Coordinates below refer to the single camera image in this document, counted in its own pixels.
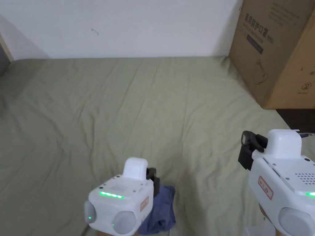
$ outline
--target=bed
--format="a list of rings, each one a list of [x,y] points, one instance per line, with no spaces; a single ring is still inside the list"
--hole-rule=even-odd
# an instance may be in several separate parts
[[[242,131],[288,128],[224,57],[15,61],[0,119],[1,235],[27,236],[94,235],[83,203],[130,156],[176,188],[164,235],[241,236],[263,218],[238,163]]]

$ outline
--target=red label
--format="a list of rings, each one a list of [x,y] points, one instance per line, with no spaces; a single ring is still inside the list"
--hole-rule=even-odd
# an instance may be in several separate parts
[[[271,190],[271,188],[268,186],[268,184],[266,183],[266,181],[260,176],[258,179],[258,184],[260,185],[260,187],[262,188],[262,190],[264,190],[265,194],[269,197],[269,199],[272,199],[273,196],[273,191]]]
[[[140,212],[148,205],[149,203],[149,197],[146,197],[146,199],[141,203],[140,205]]]

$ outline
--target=white wall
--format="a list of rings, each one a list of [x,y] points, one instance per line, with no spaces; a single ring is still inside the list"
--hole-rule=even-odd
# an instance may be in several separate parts
[[[227,55],[242,0],[0,0],[0,33],[25,58]]]

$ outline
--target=green led light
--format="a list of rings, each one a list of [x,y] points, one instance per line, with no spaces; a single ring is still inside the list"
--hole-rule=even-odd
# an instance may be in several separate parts
[[[103,196],[108,196],[108,197],[113,197],[113,198],[120,198],[120,199],[124,198],[123,196],[119,196],[119,195],[116,195],[116,194],[110,194],[110,193],[106,193],[106,192],[100,192],[100,194],[103,195]]]
[[[306,195],[315,197],[315,193],[307,193]]]

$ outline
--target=blue towel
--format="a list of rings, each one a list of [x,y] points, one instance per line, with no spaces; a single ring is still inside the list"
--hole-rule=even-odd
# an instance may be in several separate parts
[[[173,210],[175,188],[160,184],[160,193],[153,199],[153,208],[139,228],[143,235],[170,230],[176,223]]]

